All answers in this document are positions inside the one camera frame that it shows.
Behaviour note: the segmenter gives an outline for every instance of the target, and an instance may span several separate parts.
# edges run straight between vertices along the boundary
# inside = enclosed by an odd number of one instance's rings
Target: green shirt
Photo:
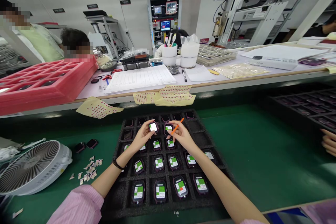
[[[30,29],[19,29],[19,32],[32,43],[45,62],[64,59],[64,52],[58,46],[62,44],[62,40],[48,29],[37,24],[31,24]]]

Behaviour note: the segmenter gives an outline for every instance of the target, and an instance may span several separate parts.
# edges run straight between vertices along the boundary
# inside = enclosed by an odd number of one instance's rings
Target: red foam tray
[[[40,63],[0,79],[0,116],[72,102],[98,69],[90,62]],[[42,86],[55,81],[50,86]]]

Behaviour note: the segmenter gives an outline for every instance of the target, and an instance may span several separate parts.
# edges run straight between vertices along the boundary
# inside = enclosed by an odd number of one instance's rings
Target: cup
[[[182,68],[194,68],[196,66],[198,50],[200,45],[193,43],[191,45],[182,45],[181,63]]]
[[[163,47],[162,48],[162,63],[165,66],[176,65],[177,58],[177,44],[173,44],[172,47]]]

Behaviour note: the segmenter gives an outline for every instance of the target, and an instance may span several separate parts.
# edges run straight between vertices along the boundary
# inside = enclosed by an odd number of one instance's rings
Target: fan grille
[[[40,174],[60,149],[57,141],[41,143],[11,163],[0,177],[0,193],[16,190]]]

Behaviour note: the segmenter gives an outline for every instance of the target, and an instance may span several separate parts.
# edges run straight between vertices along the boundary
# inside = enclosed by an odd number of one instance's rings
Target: hand
[[[334,32],[335,30],[336,30],[335,22],[332,22],[330,24],[322,25],[322,32],[325,35],[328,35],[329,33]]]
[[[321,131],[325,134],[322,146],[326,149],[326,152],[336,157],[336,135],[328,130],[321,129]]]
[[[140,150],[145,143],[147,143],[148,139],[150,139],[152,135],[156,135],[155,131],[149,131],[149,124],[152,122],[154,122],[154,119],[145,122],[141,126],[132,144],[130,145],[130,147],[134,148],[136,152]]]
[[[178,125],[177,130],[174,134],[172,131],[168,131],[168,133],[173,136],[173,141],[175,139],[185,148],[189,154],[193,153],[195,150],[198,149],[198,146],[195,144],[194,140],[191,138],[188,130],[180,121],[170,121],[169,123],[173,124],[174,128]]]

